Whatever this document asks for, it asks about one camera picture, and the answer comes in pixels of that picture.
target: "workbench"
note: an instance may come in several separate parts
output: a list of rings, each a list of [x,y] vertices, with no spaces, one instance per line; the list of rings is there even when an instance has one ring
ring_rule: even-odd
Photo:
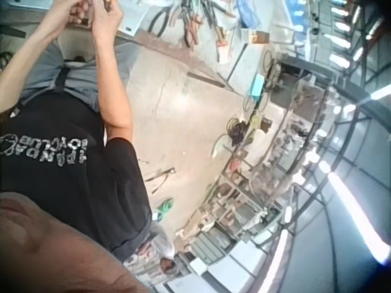
[[[258,73],[264,45],[248,45],[245,50],[245,42],[242,41],[240,30],[235,29],[234,23],[228,23],[228,30],[235,32],[232,43],[232,57],[227,64],[219,64],[217,61],[216,33],[204,24],[199,28],[200,44],[191,51],[184,43],[184,25],[178,20],[175,26],[168,26],[160,38],[154,32],[148,33],[152,19],[161,10],[161,7],[137,5],[127,0],[119,0],[124,17],[119,27],[119,36],[131,42],[136,42],[148,49],[161,52],[165,55],[180,60],[189,65],[191,72],[197,76],[204,76],[207,82],[225,87],[228,90],[247,96],[254,76]],[[215,0],[224,5],[222,0]],[[6,7],[7,13],[2,13],[0,24],[27,24],[38,23],[49,9],[52,0],[6,0],[10,7]],[[268,0],[254,1],[255,12],[261,19],[261,30],[269,32],[274,6]],[[164,17],[155,24],[156,33],[160,30]]]

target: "man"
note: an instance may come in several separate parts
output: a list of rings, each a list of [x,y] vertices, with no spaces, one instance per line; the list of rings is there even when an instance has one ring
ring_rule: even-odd
[[[127,259],[124,265],[140,281],[147,286],[153,285],[153,280],[149,277],[150,268],[156,264],[158,267],[153,272],[153,278],[176,275],[177,265],[174,262],[175,247],[169,239],[162,226],[153,221],[148,238],[139,247],[136,254]]]
[[[19,195],[11,201],[19,214],[25,210],[19,200],[27,197],[124,262],[143,243],[151,224],[124,86],[136,48],[114,47],[122,20],[117,0],[111,1],[109,12],[102,0],[91,4],[96,60],[62,68],[54,41],[69,21],[81,22],[89,3],[54,0],[0,74],[0,113],[11,112],[18,101],[21,105],[16,117],[1,124],[0,190]]]

